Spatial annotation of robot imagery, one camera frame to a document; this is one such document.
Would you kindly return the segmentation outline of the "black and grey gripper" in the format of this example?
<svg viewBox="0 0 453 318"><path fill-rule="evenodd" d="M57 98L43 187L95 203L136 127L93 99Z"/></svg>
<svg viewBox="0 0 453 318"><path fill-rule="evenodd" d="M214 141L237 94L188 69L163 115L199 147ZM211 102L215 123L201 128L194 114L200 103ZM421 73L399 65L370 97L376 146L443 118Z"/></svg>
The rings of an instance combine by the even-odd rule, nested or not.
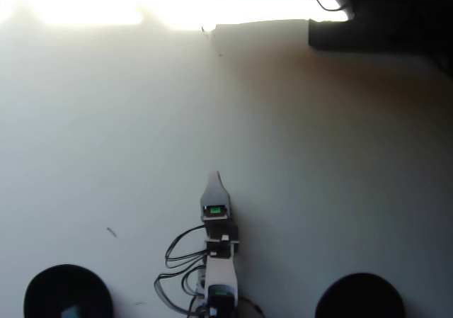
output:
<svg viewBox="0 0 453 318"><path fill-rule="evenodd" d="M201 218L208 239L219 242L239 241L239 228L231 214L230 195L224 187L218 171L209 174L200 205L202 206Z"/></svg>

